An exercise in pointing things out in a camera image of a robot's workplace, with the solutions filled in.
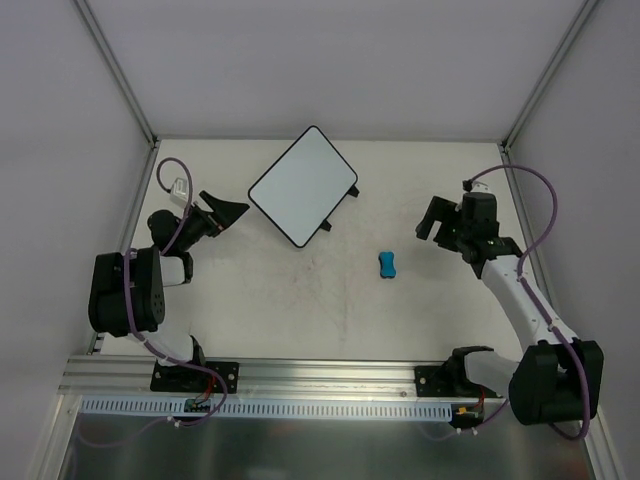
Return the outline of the small black-framed whiteboard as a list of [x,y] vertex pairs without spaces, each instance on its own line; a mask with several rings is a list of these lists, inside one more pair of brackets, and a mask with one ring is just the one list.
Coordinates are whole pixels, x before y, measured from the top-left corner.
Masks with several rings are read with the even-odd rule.
[[296,248],[320,230],[348,196],[358,197],[358,175],[316,126],[309,126],[248,189],[251,202]]

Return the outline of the blue whiteboard eraser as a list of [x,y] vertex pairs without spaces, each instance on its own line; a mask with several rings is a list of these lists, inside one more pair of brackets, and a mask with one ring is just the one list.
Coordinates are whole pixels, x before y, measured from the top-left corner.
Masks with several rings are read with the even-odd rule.
[[395,267],[395,254],[392,251],[383,251],[378,255],[379,274],[383,279],[393,279],[397,276]]

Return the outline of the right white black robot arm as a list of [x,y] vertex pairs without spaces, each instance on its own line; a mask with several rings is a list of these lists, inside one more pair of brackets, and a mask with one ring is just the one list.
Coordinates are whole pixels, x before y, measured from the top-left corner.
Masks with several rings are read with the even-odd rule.
[[491,347],[458,347],[425,384],[460,396],[496,393],[523,425],[587,424],[597,411],[604,353],[553,311],[528,280],[523,252],[499,227],[496,197],[474,191],[458,203],[433,197],[416,235],[461,255],[497,299],[523,356],[510,361]]

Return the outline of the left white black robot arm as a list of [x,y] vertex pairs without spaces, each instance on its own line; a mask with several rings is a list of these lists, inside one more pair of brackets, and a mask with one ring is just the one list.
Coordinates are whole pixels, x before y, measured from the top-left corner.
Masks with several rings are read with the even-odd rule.
[[198,341],[190,334],[171,334],[164,328],[165,290],[191,283],[194,260],[190,249],[205,237],[215,238],[248,210],[243,202],[225,201],[206,191],[178,217],[162,209],[147,219],[152,245],[95,258],[88,316],[92,329],[114,338],[136,341],[188,390],[208,381],[209,367]]

